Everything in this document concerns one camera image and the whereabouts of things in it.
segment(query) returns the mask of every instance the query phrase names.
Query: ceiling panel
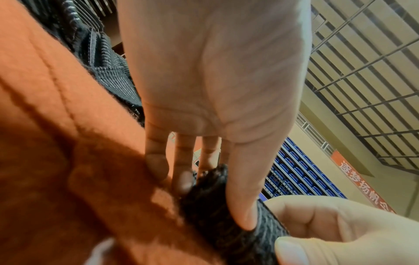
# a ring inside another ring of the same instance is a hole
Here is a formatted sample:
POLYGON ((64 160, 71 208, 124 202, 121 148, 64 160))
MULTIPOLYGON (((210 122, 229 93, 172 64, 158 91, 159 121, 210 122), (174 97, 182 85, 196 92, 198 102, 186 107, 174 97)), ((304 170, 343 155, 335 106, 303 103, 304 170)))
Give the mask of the ceiling panel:
POLYGON ((419 1, 312 7, 310 87, 382 163, 419 173, 419 1))

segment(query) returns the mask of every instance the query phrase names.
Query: railing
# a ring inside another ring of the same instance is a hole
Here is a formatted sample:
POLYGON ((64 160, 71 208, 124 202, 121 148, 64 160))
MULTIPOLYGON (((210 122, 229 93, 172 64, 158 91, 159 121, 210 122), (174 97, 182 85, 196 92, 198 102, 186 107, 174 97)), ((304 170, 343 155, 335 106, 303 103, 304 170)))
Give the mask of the railing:
POLYGON ((327 156, 331 156, 335 148, 331 146, 324 137, 309 123, 309 121, 301 113, 298 113, 295 123, 312 139, 315 144, 323 150, 327 156))

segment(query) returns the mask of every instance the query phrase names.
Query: palm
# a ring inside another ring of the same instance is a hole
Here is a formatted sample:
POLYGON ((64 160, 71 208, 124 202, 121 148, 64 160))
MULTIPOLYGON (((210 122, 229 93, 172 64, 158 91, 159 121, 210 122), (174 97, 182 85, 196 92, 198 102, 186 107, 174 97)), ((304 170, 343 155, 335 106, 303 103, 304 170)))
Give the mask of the palm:
POLYGON ((176 181, 190 171, 195 136, 207 137, 200 170, 212 166, 206 160, 219 136, 235 146, 222 148, 231 151, 230 179, 255 176, 246 184, 254 182, 253 197, 296 116, 311 44, 309 1, 125 0, 119 10, 152 172, 167 175, 161 165, 171 131, 180 136, 176 181))

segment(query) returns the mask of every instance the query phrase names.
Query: human hand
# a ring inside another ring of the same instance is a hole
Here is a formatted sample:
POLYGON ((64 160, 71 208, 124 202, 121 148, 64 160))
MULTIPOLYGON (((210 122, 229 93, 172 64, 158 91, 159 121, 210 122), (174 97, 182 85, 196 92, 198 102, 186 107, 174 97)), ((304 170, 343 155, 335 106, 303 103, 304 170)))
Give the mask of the human hand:
POLYGON ((293 237, 280 237, 281 265, 417 265, 419 223, 326 196, 280 196, 265 202, 293 237))
POLYGON ((146 163, 164 180, 176 132, 172 188, 192 185, 218 137, 228 162, 226 198, 242 228, 256 226, 258 197, 298 113, 311 50, 309 0, 119 0, 124 49, 146 116, 146 163))

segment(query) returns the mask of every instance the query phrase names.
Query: orange banner with white text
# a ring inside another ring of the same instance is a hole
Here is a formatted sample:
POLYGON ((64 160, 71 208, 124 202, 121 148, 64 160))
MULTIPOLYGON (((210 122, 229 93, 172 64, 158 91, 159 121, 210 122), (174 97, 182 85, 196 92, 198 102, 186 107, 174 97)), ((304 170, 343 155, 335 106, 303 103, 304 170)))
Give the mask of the orange banner with white text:
POLYGON ((394 210, 371 188, 365 179, 354 169, 353 166, 335 150, 331 159, 345 173, 345 175, 359 188, 359 190, 374 204, 377 208, 395 213, 394 210))

